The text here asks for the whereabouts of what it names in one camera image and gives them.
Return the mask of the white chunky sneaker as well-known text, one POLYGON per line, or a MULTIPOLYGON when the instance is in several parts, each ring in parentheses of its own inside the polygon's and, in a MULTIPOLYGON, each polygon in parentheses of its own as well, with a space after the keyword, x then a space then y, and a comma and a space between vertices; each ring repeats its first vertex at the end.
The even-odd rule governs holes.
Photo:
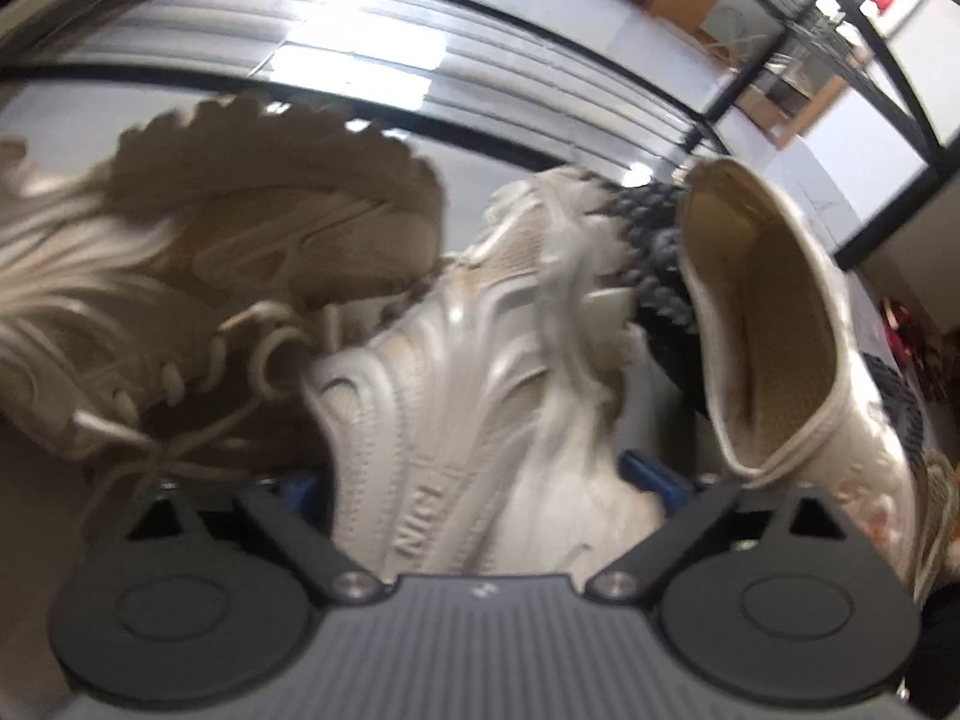
POLYGON ((500 188, 477 239, 301 393, 334 465, 332 539, 382 580, 563 574, 652 535, 615 424, 640 351, 641 231, 669 187, 557 167, 500 188))

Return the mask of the beige chunky sneaker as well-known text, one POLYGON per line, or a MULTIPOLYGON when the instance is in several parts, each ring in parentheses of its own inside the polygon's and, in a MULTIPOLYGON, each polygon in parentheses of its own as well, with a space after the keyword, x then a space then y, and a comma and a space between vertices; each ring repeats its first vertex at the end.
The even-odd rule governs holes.
POLYGON ((288 344, 322 348, 345 302, 438 263, 433 166, 334 106, 205 99, 47 177, 2 145, 2 411, 93 475, 91 507, 165 476, 262 405, 288 344))

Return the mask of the black metal shoe rack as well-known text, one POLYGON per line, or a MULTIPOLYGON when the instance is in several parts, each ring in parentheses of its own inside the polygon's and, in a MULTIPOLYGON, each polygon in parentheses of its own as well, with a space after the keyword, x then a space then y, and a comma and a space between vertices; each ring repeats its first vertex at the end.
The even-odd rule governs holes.
POLYGON ((665 179, 695 158, 750 158, 732 128, 742 99, 774 85, 779 62, 814 59, 921 163, 839 234, 841 266, 859 268, 957 179, 957 142, 935 133, 907 80, 880 86, 811 2, 752 0, 775 27, 731 75, 625 0, 544 0, 535 18, 529 2, 53 0, 3 39, 2 98, 68 86, 60 121, 99 132, 132 114, 132 89, 306 94, 482 160, 665 179))

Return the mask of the cream floral slip-on shoe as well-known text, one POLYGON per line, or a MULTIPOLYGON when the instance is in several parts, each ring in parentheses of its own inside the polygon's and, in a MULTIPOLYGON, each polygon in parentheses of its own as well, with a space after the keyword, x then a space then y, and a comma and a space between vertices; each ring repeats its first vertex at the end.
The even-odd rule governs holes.
POLYGON ((750 488, 831 494, 923 603, 944 569, 957 484, 942 452, 910 452, 898 437, 832 255, 793 200, 731 158, 688 172, 679 227, 729 472, 750 488))

